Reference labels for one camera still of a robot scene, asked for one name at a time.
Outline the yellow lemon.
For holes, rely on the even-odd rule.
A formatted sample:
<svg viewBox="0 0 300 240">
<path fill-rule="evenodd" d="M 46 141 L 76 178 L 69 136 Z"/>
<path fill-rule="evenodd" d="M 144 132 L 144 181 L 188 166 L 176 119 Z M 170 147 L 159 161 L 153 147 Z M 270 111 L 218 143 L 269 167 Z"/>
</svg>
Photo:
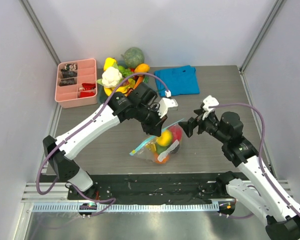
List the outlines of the yellow lemon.
<svg viewBox="0 0 300 240">
<path fill-rule="evenodd" d="M 173 134 L 166 129 L 160 137 L 156 137 L 156 143 L 162 147 L 169 146 L 173 140 Z"/>
</svg>

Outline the green orange mango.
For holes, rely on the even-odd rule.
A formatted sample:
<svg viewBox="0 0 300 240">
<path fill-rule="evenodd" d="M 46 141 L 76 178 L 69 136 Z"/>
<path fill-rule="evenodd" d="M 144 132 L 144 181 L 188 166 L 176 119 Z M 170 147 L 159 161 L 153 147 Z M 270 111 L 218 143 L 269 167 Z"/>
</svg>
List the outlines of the green orange mango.
<svg viewBox="0 0 300 240">
<path fill-rule="evenodd" d="M 161 146 L 161 145 L 156 145 L 156 153 L 159 155 L 162 152 L 164 152 L 168 147 L 166 146 Z"/>
</svg>

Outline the clear zip top bag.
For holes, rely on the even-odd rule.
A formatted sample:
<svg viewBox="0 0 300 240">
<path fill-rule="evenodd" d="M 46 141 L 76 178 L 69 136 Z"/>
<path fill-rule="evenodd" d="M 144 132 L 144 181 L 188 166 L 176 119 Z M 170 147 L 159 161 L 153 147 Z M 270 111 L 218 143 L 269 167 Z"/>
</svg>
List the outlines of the clear zip top bag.
<svg viewBox="0 0 300 240">
<path fill-rule="evenodd" d="M 139 146 L 133 149 L 129 155 L 132 157 L 150 160 L 156 164 L 166 164 L 173 154 L 180 149 L 183 130 L 179 126 L 182 121 L 178 120 L 162 129 L 160 136 L 151 135 Z"/>
</svg>

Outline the red apple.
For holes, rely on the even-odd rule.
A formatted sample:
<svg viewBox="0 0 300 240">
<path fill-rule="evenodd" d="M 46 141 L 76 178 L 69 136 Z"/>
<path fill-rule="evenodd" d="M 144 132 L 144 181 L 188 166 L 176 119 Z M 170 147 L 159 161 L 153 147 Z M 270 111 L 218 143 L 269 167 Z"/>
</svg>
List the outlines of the red apple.
<svg viewBox="0 0 300 240">
<path fill-rule="evenodd" d="M 169 131 L 172 133 L 173 136 L 173 141 L 181 141 L 182 140 L 182 134 L 183 134 L 183 130 L 181 127 L 179 127 L 178 125 L 174 125 L 169 127 Z"/>
</svg>

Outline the orange fruit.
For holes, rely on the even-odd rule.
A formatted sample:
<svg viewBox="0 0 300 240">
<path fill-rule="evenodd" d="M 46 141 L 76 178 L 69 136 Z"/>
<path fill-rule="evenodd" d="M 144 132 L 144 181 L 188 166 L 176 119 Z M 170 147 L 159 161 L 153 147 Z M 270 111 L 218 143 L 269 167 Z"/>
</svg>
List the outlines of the orange fruit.
<svg viewBox="0 0 300 240">
<path fill-rule="evenodd" d="M 170 159 L 170 155 L 159 156 L 157 153 L 154 153 L 154 162 L 157 164 L 165 164 Z"/>
</svg>

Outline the dark purple mangosteen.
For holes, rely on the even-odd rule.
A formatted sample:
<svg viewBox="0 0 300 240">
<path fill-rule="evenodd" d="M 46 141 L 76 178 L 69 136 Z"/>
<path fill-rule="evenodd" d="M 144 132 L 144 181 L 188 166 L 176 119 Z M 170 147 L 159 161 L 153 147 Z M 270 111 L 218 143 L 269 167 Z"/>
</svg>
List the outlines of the dark purple mangosteen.
<svg viewBox="0 0 300 240">
<path fill-rule="evenodd" d="M 180 145 L 177 145 L 172 151 L 170 151 L 170 154 L 175 154 L 175 153 L 177 153 L 178 150 L 179 150 L 179 148 L 180 148 Z"/>
</svg>

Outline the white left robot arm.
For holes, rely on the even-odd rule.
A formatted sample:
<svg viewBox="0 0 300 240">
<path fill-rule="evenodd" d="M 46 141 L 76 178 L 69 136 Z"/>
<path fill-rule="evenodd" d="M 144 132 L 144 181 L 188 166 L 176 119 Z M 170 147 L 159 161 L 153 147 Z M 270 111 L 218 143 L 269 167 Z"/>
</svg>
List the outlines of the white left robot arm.
<svg viewBox="0 0 300 240">
<path fill-rule="evenodd" d="M 43 140 L 45 157 L 58 179 L 76 186 L 83 198 L 92 199 L 96 186 L 74 158 L 101 134 L 129 119 L 139 121 L 146 134 L 159 137 L 168 108 L 174 103 L 169 90 L 159 106 L 153 107 L 152 100 L 156 98 L 157 93 L 143 82 L 128 95 L 113 91 L 97 111 L 76 127 L 57 138 L 47 136 Z"/>
</svg>

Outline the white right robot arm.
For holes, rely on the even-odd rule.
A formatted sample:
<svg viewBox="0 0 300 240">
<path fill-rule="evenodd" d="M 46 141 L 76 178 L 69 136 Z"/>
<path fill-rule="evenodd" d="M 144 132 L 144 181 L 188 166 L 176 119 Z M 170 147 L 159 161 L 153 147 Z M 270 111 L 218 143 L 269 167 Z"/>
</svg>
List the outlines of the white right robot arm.
<svg viewBox="0 0 300 240">
<path fill-rule="evenodd" d="M 243 123 L 235 112 L 225 112 L 217 118 L 213 110 L 196 109 L 195 118 L 179 126 L 187 137 L 208 133 L 222 145 L 222 152 L 255 187 L 249 188 L 233 172 L 220 175 L 215 190 L 220 197 L 231 196 L 241 202 L 264 225 L 270 239 L 300 239 L 300 204 L 280 185 L 265 166 L 261 153 L 243 136 Z"/>
</svg>

